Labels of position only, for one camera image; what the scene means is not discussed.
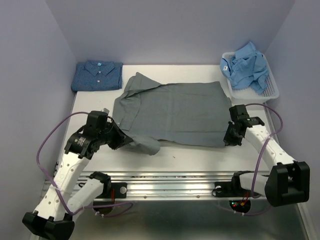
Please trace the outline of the grey long sleeve shirt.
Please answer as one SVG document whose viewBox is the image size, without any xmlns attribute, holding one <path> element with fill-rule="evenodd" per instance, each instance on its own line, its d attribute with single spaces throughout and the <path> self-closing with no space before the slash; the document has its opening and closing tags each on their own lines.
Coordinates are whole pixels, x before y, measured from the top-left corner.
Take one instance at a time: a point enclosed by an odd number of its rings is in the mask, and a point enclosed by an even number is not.
<svg viewBox="0 0 320 240">
<path fill-rule="evenodd" d="M 225 147 L 231 106 L 218 81 L 161 84 L 138 72 L 115 99 L 112 117 L 131 148 L 155 155 L 161 141 Z"/>
</svg>

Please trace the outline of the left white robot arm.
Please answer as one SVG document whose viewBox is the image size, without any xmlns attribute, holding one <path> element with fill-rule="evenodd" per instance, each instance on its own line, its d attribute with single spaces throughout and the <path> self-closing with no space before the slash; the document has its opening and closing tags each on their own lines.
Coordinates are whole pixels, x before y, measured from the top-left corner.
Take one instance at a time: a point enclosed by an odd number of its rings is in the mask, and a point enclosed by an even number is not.
<svg viewBox="0 0 320 240">
<path fill-rule="evenodd" d="M 111 177 L 99 171 L 93 172 L 83 187 L 72 194 L 84 168 L 101 146 L 117 150 L 131 141 L 107 110 L 89 112 L 85 125 L 67 140 L 58 170 L 49 178 L 50 186 L 44 197 L 22 218 L 24 226 L 46 240 L 68 240 L 76 219 L 92 207 L 95 198 L 114 195 Z"/>
</svg>

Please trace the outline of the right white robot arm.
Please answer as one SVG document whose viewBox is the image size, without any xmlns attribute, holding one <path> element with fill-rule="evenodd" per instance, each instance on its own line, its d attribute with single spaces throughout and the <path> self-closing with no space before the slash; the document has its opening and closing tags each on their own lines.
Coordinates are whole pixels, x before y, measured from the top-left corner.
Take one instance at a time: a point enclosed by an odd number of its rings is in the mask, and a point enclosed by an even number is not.
<svg viewBox="0 0 320 240">
<path fill-rule="evenodd" d="M 229 109 L 231 121 L 224 137 L 227 146 L 240 146 L 249 142 L 258 152 L 253 172 L 236 172 L 230 182 L 235 195 L 250 194 L 266 197 L 273 207 L 304 203 L 310 197 L 310 167 L 286 153 L 268 132 L 265 123 L 257 116 L 251 117 L 246 105 Z"/>
</svg>

